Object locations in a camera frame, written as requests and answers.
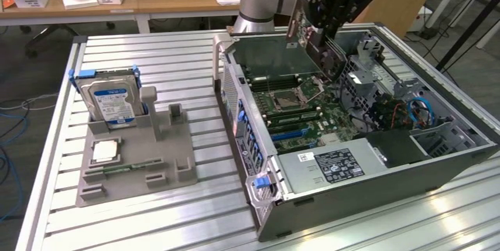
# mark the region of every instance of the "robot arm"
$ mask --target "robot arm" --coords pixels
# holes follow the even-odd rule
[[[333,41],[340,27],[352,22],[374,0],[297,0],[287,38],[299,42],[325,76],[339,78],[347,63]]]
[[[307,22],[312,32],[307,42],[323,46],[325,37],[335,38],[339,28],[352,22],[374,0],[297,0],[289,28],[289,37],[296,35],[300,22]]]

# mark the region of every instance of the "blue cable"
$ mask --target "blue cable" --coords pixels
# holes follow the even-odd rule
[[[23,124],[23,129],[19,131],[19,133],[13,138],[10,138],[7,141],[5,141],[5,142],[0,143],[0,146],[6,146],[10,143],[13,143],[13,141],[17,140],[23,135],[23,133],[26,132],[26,129],[29,127],[29,123],[27,123],[27,119],[23,116],[6,115],[6,114],[0,114],[0,116],[5,116],[6,118],[18,118],[18,119],[22,119],[23,123],[25,123]]]
[[[419,101],[419,102],[423,102],[426,107],[428,108],[428,112],[430,112],[430,115],[431,115],[431,125],[435,125],[435,113],[432,111],[432,106],[431,106],[431,103],[430,101],[423,98],[423,97],[415,97],[412,100],[408,101],[407,103],[407,108],[408,108],[408,113],[410,113],[410,118],[415,121],[415,122],[419,122],[418,118],[415,117],[414,115],[414,112],[412,112],[412,103],[415,101]]]
[[[17,167],[15,167],[15,164],[11,162],[11,160],[5,156],[5,155],[0,155],[0,159],[7,163],[7,165],[11,167],[13,169],[13,174],[15,175],[15,180],[17,180],[17,184],[18,184],[18,204],[17,206],[11,209],[11,211],[0,218],[0,223],[3,222],[3,220],[13,215],[13,213],[17,212],[17,210],[22,207],[23,205],[23,186],[22,186],[22,182],[19,181],[19,175],[18,175],[18,170],[17,170]]]

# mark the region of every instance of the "blue latch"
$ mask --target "blue latch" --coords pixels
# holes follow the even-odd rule
[[[268,176],[264,176],[261,178],[257,178],[253,182],[256,188],[265,188],[272,185],[272,181],[269,180]]]
[[[134,73],[134,76],[136,76],[136,79],[138,81],[138,88],[142,87],[142,82],[141,82],[141,70],[138,68],[138,65],[133,65],[133,73]]]
[[[245,111],[241,111],[238,114],[238,121],[242,121],[245,117]]]
[[[77,82],[75,82],[75,70],[74,69],[70,70],[69,76],[70,76],[70,82],[71,82],[73,86],[75,86],[77,92],[81,93],[81,90],[78,90],[78,86],[77,86]]]
[[[78,74],[78,78],[94,78],[97,70],[82,70]]]

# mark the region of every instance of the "wooden desk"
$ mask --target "wooden desk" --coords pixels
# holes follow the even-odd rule
[[[50,0],[46,8],[14,6],[5,9],[0,12],[0,26],[136,20],[140,32],[150,33],[150,19],[237,14],[238,6],[221,6],[216,0],[125,0],[121,5],[71,10],[65,9],[63,0]]]

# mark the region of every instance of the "green circuit board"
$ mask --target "green circuit board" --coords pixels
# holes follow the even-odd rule
[[[295,88],[253,95],[280,154],[341,143],[359,134],[349,114],[316,76],[303,79]]]
[[[105,166],[105,167],[101,167],[101,168],[97,168],[97,169],[87,170],[87,174],[103,173],[103,174],[109,175],[109,174],[125,173],[125,172],[129,172],[129,171],[136,171],[136,170],[144,169],[144,168],[146,168],[148,165],[156,164],[158,162],[162,162],[162,160],[156,159],[156,160],[142,161],[142,162],[133,163],[133,164],[121,164],[121,165],[117,165],[117,166]]]

